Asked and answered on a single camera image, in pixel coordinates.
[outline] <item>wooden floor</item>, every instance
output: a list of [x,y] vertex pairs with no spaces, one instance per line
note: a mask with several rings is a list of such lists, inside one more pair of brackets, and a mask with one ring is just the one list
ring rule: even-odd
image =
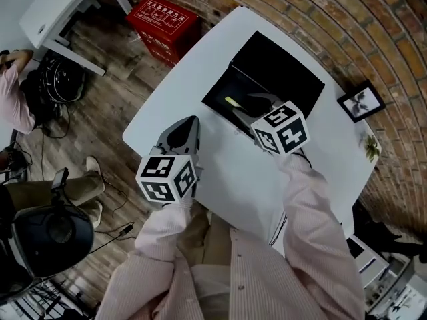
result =
[[[69,108],[68,135],[64,139],[44,138],[43,172],[48,180],[56,170],[68,167],[70,177],[78,177],[85,171],[85,158],[95,156],[106,180],[129,197],[113,216],[113,210],[125,198],[107,185],[105,193],[99,196],[104,212],[97,230],[108,231],[134,221],[135,228],[128,236],[136,236],[153,207],[143,199],[135,182],[141,158],[123,142],[122,134],[170,69],[149,54],[123,18],[124,15],[109,11],[92,11],[73,26],[72,49],[106,68],[107,73],[104,77],[88,75],[85,96]],[[65,120],[52,124],[52,136],[63,134],[66,124]],[[33,158],[31,180],[41,180],[41,131],[36,129],[20,137],[19,142]],[[109,235],[97,233],[94,248],[110,239]],[[81,291],[83,300],[94,306],[102,300],[111,274],[133,249],[133,242],[133,238],[114,241],[59,279],[66,278],[64,286],[73,292]]]

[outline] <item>brick wall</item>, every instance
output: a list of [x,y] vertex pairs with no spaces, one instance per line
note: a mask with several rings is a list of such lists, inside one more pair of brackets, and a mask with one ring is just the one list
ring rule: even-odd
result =
[[170,1],[200,15],[205,32],[245,5],[306,49],[344,90],[371,80],[387,104],[368,119],[383,152],[360,199],[377,219],[427,232],[426,0]]

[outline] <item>khaki pants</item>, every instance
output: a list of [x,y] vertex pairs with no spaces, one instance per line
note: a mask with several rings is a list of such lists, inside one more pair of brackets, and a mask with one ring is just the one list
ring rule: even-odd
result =
[[197,264],[230,266],[230,224],[214,214],[209,224],[207,209],[195,202],[191,207],[191,221],[179,236],[177,246],[190,267]]
[[[52,181],[30,181],[5,185],[16,211],[50,205]],[[89,171],[81,178],[67,180],[65,194],[69,200],[87,213],[91,222],[99,219],[99,207],[92,200],[103,192],[103,181],[98,172]]]

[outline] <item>shoe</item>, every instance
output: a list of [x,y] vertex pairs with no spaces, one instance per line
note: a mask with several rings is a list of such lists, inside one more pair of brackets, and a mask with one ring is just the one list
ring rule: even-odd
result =
[[102,206],[102,204],[101,204],[100,201],[96,200],[95,203],[99,207],[99,215],[98,215],[96,221],[92,222],[94,229],[96,229],[97,227],[99,227],[99,225],[101,224],[101,215],[102,215],[102,210],[103,210],[103,206]]
[[88,156],[86,158],[86,172],[94,171],[98,173],[102,180],[102,191],[105,191],[105,183],[101,174],[101,166],[99,166],[99,162],[92,156]]

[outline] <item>white wall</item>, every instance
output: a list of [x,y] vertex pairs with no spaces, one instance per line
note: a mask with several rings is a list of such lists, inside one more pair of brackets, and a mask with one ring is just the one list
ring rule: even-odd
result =
[[[0,0],[0,51],[33,49],[32,44],[22,32],[19,20],[33,0]],[[35,58],[41,59],[45,50],[36,51]],[[12,126],[0,120],[0,150],[9,144]]]

